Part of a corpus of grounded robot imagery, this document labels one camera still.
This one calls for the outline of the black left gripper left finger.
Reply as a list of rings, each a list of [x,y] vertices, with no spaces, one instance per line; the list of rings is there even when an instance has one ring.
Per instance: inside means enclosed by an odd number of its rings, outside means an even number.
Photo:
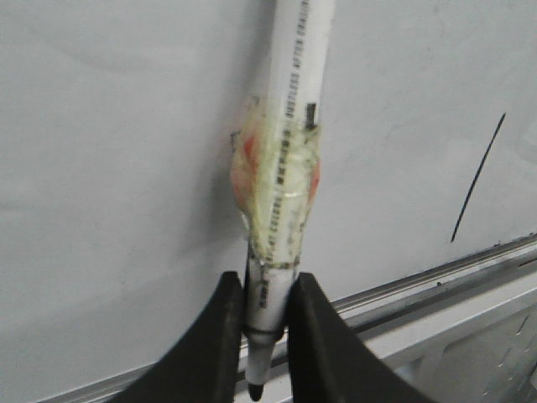
[[[201,314],[173,348],[114,402],[233,402],[242,334],[243,293],[224,272]]]

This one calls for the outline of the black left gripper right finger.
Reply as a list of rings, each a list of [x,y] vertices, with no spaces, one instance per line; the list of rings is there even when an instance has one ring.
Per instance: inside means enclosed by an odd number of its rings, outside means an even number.
[[[430,402],[370,351],[311,273],[294,283],[287,311],[294,402]]]

